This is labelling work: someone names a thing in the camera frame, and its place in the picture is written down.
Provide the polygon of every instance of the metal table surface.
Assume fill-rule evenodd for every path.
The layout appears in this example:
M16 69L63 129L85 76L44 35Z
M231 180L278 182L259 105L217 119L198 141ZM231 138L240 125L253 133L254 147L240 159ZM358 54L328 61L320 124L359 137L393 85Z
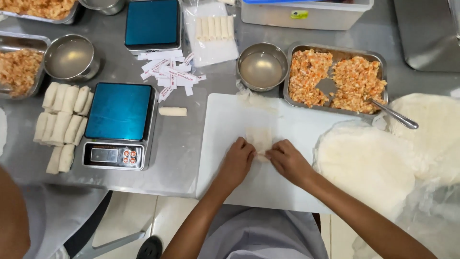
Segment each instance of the metal table surface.
M390 100L414 92L450 95L460 85L459 74L418 72L405 64L391 0L376 1L372 10L364 13L348 31L244 24L239 19L238 8L232 10L237 17L235 27L240 51L258 42L270 42L287 50L294 41L375 51L387 61ZM100 72L84 84L93 88L98 82L143 83L139 75L145 61L137 61L123 45L125 19L126 9L115 16L85 10L74 25L8 18L0 22L0 30L44 35L50 40L69 33L81 34L93 42L103 59ZM207 96L210 93L237 92L234 67L234 61L205 67L202 71L206 73L207 80L193 87L193 96L186 97L184 90L178 89L162 103L164 106L187 107L188 116L157 117L150 166L146 171L96 171L80 168L67 174L46 174L52 148L32 142L35 122L43 111L43 91L26 100L0 100L0 107L5 110L8 121L7 143L0 163L17 182L46 182L195 197ZM155 79L149 78L148 83L157 87ZM265 95L282 96L280 93L280 89L275 88Z

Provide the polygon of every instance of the stainless steel tray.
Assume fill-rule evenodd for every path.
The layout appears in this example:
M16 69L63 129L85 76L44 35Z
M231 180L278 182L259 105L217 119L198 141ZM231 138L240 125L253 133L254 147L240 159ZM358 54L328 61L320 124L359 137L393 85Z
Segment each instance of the stainless steel tray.
M74 6L72 6L72 8L70 9L69 15L66 18L60 19L60 20L47 19L47 18L31 16L31 15L21 15L15 12L6 12L6 11L0 11L0 14L6 15L6 16L23 18L23 19L41 21L45 23L52 23L52 24L72 24L75 20L75 14L79 6L80 6L80 3L78 1L75 1Z
M50 44L50 39L44 36L0 32L0 52L3 53L16 51L23 48L30 48L41 53L45 53L46 49ZM10 97L10 95L8 94L9 87L4 86L0 83L0 98L19 100L35 95L40 88L41 82L43 81L45 74L46 73L44 70L44 61L42 60L40 67L38 68L37 75L35 75L35 83L24 96L16 98Z
M377 74L377 78L380 80L386 80L386 62L385 59L378 53L371 52L371 51L364 51L364 50L355 50L355 49L350 49L350 48L344 48L344 47L333 47L333 46L325 46L325 45L319 45L319 44L311 44L311 43L303 43L303 42L295 42L293 43L289 49L288 49L288 54L287 54L287 60L288 60L288 71L287 75L288 77L284 81L284 99L292 106L295 107L300 107L300 108L306 108L306 109L313 109L313 110L320 110L320 111L325 111L325 112L334 112L334 113L341 113L341 114L347 114L347 115L353 115L353 116L359 116L362 118L371 118L375 117L378 115L381 111L378 111L374 114L367 114L367 113L357 113L353 111L348 111L348 110L342 110L342 109L336 109L336 108L331 108L329 107L331 104L332 99L334 96L329 96L330 92L333 92L334 94L337 91L337 87L335 86L335 83L332 79L330 78L324 78L322 79L316 87L320 89L324 94L329 96L329 102L325 103L324 106L317 106L313 105L312 108L309 108L307 105L303 103L299 103L296 101L293 101L291 97L289 96L289 78L291 74L291 62L292 62L292 54L296 51L305 51L305 50L310 50L313 49L315 52L320 52L320 53L327 53L330 52L332 54L332 62L333 65L339 61L342 61L344 59L351 59L353 57L363 57L367 59L368 61L379 61L380 62L380 67L379 67L379 72ZM388 94L387 94L387 86L385 86L384 91L382 92L382 98L385 101L388 101Z

